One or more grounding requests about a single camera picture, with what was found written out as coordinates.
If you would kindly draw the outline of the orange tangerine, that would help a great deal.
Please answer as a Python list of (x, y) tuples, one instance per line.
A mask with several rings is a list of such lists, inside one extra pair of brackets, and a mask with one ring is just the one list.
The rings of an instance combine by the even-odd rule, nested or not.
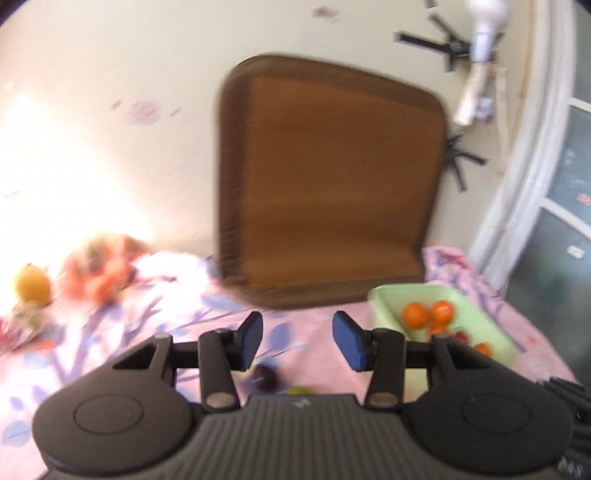
[(409, 303), (403, 309), (402, 321), (410, 330), (424, 329), (430, 323), (430, 311), (420, 302)]
[(449, 325), (456, 316), (455, 305), (447, 300), (434, 302), (430, 308), (430, 316), (434, 323)]
[(438, 335), (449, 335), (450, 328), (448, 324), (433, 322), (429, 325), (426, 334), (429, 338)]
[(474, 350), (482, 355), (492, 358), (494, 355), (493, 348), (489, 343), (481, 342), (473, 346)]

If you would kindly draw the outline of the red fruit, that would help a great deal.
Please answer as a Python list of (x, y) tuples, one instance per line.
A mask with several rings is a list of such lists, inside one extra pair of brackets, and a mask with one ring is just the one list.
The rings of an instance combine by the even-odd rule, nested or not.
[(470, 342), (469, 336), (465, 331), (457, 331), (454, 333), (455, 338), (464, 343), (464, 344), (468, 344)]

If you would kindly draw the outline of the light green plastic basin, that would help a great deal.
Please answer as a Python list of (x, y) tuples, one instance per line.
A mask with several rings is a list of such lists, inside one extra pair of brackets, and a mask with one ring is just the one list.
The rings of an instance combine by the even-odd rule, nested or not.
[(510, 366), (517, 356), (517, 348), (507, 334), (466, 295), (445, 285), (437, 284), (392, 284), (383, 285), (370, 291), (375, 325), (403, 333), (413, 341), (427, 341), (425, 329), (408, 327), (403, 312), (408, 304), (420, 303), (429, 309), (438, 301), (448, 301), (455, 309), (455, 316), (449, 329), (463, 332), (473, 346), (487, 343), (492, 348), (492, 357), (505, 366)]

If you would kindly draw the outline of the dark purple plum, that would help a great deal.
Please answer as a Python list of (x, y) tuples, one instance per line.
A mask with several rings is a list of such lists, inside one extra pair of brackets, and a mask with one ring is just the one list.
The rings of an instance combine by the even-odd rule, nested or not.
[(252, 384), (256, 391), (263, 393), (276, 392), (280, 387), (280, 376), (276, 369), (267, 364), (259, 364), (253, 369)]

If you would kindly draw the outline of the orange tangerine in basin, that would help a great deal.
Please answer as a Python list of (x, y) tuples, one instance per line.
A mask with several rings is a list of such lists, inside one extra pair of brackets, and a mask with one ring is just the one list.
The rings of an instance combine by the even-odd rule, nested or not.
[(489, 343), (481, 342), (473, 346), (474, 350), (482, 355), (492, 358), (494, 355), (493, 348)]
[(456, 316), (455, 305), (447, 300), (434, 302), (430, 308), (430, 316), (434, 323), (449, 325)]
[(450, 328), (448, 324), (433, 322), (429, 325), (426, 334), (429, 338), (438, 335), (449, 335)]

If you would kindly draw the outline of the pink patterned bed sheet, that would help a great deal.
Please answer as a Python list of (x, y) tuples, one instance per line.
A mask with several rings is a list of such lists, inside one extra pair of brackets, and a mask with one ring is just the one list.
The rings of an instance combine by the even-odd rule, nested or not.
[[(486, 312), (513, 341), (513, 369), (530, 380), (571, 379), (547, 338), (504, 301), (466, 255), (430, 247), (424, 257), (432, 284), (457, 289)], [(214, 328), (235, 328), (249, 307), (219, 287), (209, 259), (159, 252), (141, 258), (139, 281), (103, 309), (58, 298), (52, 325), (35, 343), (1, 358), (1, 475), (36, 479), (45, 470), (31, 437), (38, 405), (61, 387), (156, 333), (191, 341)], [(256, 357), (280, 373), (285, 390), (363, 396), (369, 378), (349, 369), (332, 342), (332, 308), (267, 310)]]

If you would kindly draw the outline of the green fruit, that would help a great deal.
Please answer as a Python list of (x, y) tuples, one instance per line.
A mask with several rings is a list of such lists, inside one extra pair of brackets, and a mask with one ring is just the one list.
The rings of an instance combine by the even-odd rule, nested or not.
[(311, 395), (311, 389), (303, 386), (294, 386), (287, 390), (287, 394), (296, 396)]

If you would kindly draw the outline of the bag of small oranges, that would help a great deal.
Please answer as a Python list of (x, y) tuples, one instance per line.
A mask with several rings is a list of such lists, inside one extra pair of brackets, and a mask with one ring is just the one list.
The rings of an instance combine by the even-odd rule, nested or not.
[(64, 297), (100, 308), (112, 304), (134, 279), (135, 262), (150, 248), (134, 237), (102, 234), (88, 240), (63, 261), (60, 289)]

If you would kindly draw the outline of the brown woven seat cushion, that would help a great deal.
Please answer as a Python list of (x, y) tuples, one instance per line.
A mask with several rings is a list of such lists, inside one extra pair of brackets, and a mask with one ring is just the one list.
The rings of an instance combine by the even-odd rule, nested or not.
[(294, 309), (422, 281), (447, 134), (416, 86), (286, 55), (239, 63), (218, 107), (222, 286)]

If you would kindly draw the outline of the yellow orange fruit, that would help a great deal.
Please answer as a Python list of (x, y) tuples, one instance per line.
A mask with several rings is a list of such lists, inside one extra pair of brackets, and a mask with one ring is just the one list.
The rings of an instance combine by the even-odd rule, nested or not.
[(24, 265), (17, 273), (14, 290), (21, 302), (47, 306), (52, 300), (51, 281), (46, 271), (31, 263)]

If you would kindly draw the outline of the white power strip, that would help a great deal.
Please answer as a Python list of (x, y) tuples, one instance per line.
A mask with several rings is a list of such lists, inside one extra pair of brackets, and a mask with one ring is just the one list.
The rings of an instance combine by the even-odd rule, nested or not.
[(465, 2), (465, 6), (473, 23), (470, 69), (453, 118), (453, 123), (462, 128), (470, 126), (477, 118), (496, 45), (509, 25), (512, 13), (510, 2), (506, 0), (470, 0)]

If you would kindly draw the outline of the white window frame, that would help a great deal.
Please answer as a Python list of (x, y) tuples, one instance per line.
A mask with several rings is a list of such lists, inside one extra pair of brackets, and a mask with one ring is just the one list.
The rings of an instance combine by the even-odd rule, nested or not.
[(536, 3), (529, 84), (518, 133), (502, 155), (500, 183), (469, 250), (501, 290), (533, 231), (566, 135), (577, 63), (573, 1)]

